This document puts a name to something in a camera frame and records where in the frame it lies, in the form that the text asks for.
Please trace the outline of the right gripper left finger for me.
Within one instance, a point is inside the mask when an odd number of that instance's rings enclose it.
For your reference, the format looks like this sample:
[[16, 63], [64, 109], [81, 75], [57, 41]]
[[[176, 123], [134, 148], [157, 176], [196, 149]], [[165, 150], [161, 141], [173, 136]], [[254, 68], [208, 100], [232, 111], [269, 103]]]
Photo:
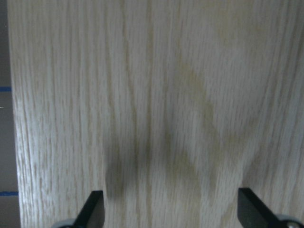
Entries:
[[90, 193], [73, 223], [74, 228], [102, 228], [105, 222], [105, 204], [102, 190]]

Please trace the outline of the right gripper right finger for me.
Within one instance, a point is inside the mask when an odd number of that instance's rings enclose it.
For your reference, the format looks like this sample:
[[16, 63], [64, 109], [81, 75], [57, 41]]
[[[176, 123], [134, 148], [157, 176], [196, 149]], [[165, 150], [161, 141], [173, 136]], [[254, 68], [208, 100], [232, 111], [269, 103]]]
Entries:
[[239, 188], [237, 200], [237, 218], [243, 228], [287, 227], [250, 188]]

